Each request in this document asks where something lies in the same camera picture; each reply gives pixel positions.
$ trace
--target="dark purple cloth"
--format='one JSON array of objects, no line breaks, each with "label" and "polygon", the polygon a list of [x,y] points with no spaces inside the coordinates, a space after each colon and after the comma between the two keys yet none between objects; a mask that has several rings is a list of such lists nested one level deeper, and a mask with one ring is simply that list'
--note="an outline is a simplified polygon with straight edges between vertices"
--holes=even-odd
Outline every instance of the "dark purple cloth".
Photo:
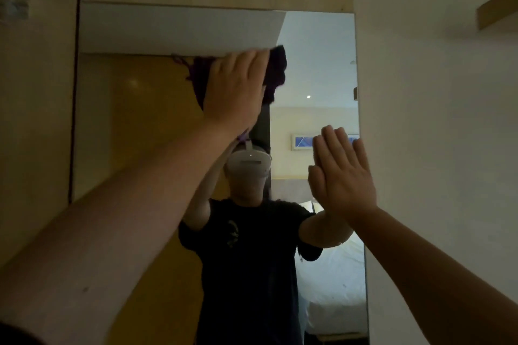
[{"label": "dark purple cloth", "polygon": [[[198,101],[198,105],[203,109],[203,100],[207,90],[210,66],[216,58],[212,56],[197,56],[194,58],[193,64],[189,64],[182,56],[173,54],[172,58],[175,62],[183,64],[189,69],[189,76],[186,79],[193,83],[196,100]],[[284,75],[286,67],[287,62],[284,47],[279,45],[278,47],[271,49],[270,59],[268,61],[268,67],[266,68],[266,75],[263,82],[263,85],[266,86],[263,104],[271,104],[274,102],[275,89],[284,84],[284,81],[286,80],[286,76]]]}]

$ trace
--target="person's right hand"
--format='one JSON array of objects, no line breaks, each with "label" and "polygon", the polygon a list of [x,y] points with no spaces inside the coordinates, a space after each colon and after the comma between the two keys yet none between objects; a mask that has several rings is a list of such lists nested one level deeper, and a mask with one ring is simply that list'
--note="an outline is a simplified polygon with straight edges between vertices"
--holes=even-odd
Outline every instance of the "person's right hand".
[{"label": "person's right hand", "polygon": [[343,128],[322,128],[313,138],[315,165],[309,167],[311,192],[326,212],[350,225],[377,209],[376,189],[367,154],[360,139],[351,145]]},{"label": "person's right hand", "polygon": [[261,112],[270,50],[231,53],[212,63],[204,119],[223,124],[236,136],[254,126]]}]

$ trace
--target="black sleeve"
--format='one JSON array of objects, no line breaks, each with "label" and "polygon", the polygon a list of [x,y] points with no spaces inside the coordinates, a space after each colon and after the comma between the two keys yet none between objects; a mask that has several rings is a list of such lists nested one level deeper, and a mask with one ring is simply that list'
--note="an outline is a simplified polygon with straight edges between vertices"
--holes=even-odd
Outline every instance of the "black sleeve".
[{"label": "black sleeve", "polygon": [[22,329],[0,322],[0,343],[6,345],[44,345]]},{"label": "black sleeve", "polygon": [[210,217],[209,221],[200,231],[191,230],[183,221],[178,226],[178,238],[180,243],[187,249],[199,253],[207,245],[208,233],[213,222],[213,213],[217,208],[219,201],[209,199]]},{"label": "black sleeve", "polygon": [[297,203],[283,202],[284,204],[284,218],[286,220],[287,232],[289,239],[294,240],[297,245],[298,253],[306,261],[316,261],[322,253],[322,248],[312,246],[311,244],[304,243],[300,237],[298,237],[298,229],[305,219],[314,216],[315,213],[308,212],[304,207]]}]

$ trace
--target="bed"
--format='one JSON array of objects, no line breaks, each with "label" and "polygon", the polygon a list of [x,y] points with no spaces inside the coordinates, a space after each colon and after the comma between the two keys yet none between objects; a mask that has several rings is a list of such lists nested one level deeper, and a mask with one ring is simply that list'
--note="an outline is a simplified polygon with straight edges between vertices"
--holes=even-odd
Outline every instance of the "bed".
[{"label": "bed", "polygon": [[[307,180],[272,180],[273,199],[313,201]],[[315,262],[295,254],[301,326],[322,341],[366,337],[367,303],[364,245],[356,234],[329,248]]]}]

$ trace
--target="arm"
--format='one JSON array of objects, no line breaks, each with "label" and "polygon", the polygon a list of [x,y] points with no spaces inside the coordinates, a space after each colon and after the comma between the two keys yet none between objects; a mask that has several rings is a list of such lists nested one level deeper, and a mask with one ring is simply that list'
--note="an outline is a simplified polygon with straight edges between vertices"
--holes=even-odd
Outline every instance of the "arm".
[{"label": "arm", "polygon": [[232,150],[237,145],[237,141],[234,140],[218,157],[214,165],[211,166],[209,172],[205,175],[202,182],[199,184],[194,196],[189,202],[183,222],[193,231],[200,231],[207,224],[210,217],[210,204],[209,198],[214,192],[220,172],[225,165],[227,158],[229,157]]},{"label": "arm", "polygon": [[201,179],[256,121],[268,51],[213,63],[204,121],[73,204],[0,272],[0,320],[48,344],[102,343]]},{"label": "arm", "polygon": [[336,247],[351,237],[353,229],[340,216],[326,211],[305,219],[298,229],[299,238],[319,248]]},{"label": "arm", "polygon": [[313,195],[351,224],[432,345],[518,343],[517,304],[377,207],[361,140],[327,126],[313,144]]}]

